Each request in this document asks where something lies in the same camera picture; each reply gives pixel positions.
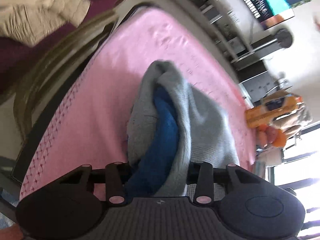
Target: maroon fabric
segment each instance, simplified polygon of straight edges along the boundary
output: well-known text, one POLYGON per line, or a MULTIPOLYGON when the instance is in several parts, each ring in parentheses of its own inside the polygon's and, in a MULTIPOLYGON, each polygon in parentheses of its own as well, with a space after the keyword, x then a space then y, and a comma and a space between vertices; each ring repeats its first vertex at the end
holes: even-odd
MULTIPOLYGON (((103 11, 113 8, 117 0, 90 0, 90 7, 84 22, 103 11)), ((12 78, 21 77, 27 69, 27 62, 41 57, 57 42, 76 28, 67 23, 47 36, 33 48, 9 38, 0 37, 0 93, 12 82, 12 78)))

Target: television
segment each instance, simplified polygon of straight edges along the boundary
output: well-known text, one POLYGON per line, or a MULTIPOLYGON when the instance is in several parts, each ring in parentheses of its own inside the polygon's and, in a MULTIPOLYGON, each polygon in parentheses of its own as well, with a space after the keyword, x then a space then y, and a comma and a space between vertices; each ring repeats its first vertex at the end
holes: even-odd
POLYGON ((294 17, 287 0, 244 0, 244 2, 264 30, 294 17))

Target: gray cloth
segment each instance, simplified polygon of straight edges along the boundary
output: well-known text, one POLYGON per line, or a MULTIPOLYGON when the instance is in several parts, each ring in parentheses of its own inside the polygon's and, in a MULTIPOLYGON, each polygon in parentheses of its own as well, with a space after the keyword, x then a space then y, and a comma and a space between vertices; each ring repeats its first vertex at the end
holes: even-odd
MULTIPOLYGON (((170 174, 155 196, 192 198, 195 185, 186 185, 189 162, 209 162, 216 168, 239 164, 226 112, 191 86, 168 61, 153 62, 143 76, 128 123, 128 160, 135 164, 149 148, 156 130, 153 92, 163 86, 178 114, 180 140, 170 174)), ((221 196, 221 188, 215 190, 221 196)))

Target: wall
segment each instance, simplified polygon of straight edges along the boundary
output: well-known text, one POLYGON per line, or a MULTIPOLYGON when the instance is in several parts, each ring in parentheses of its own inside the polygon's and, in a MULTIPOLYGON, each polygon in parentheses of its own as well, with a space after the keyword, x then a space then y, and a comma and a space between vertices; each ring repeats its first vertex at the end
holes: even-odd
POLYGON ((265 63, 275 75, 283 73, 292 84, 292 92, 303 96, 314 121, 320 121, 320 32, 313 22, 314 15, 320 20, 320 0, 312 0, 294 8, 295 17, 263 31, 242 0, 227 0, 234 9, 238 27, 249 40, 253 23, 253 42, 275 33, 280 28, 288 28, 294 42, 288 49, 268 55, 265 63))

